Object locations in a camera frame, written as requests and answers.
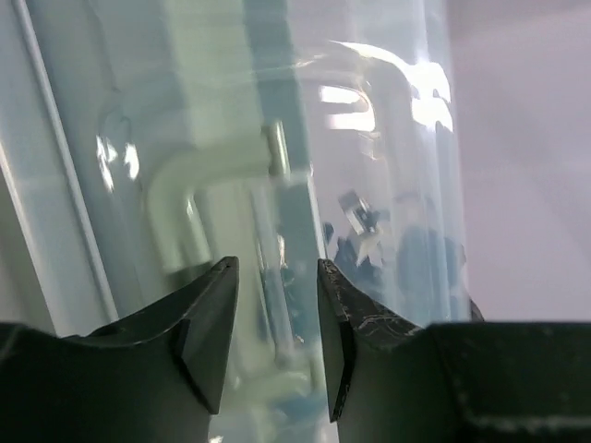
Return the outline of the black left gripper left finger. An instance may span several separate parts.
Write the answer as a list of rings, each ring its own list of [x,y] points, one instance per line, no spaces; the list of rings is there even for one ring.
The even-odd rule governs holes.
[[[5,442],[204,442],[220,410],[239,264],[225,257],[163,299],[59,338],[1,327]]]

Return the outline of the mint green plastic toolbox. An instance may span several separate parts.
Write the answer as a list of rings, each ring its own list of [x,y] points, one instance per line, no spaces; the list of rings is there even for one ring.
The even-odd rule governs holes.
[[[466,321],[442,1],[5,1],[1,182],[20,323],[87,336],[239,264],[204,442],[343,442],[317,271]]]

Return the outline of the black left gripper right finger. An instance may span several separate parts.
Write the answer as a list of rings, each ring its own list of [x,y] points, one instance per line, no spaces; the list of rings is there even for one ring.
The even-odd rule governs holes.
[[[585,322],[421,328],[317,271],[328,414],[343,442],[586,442]]]

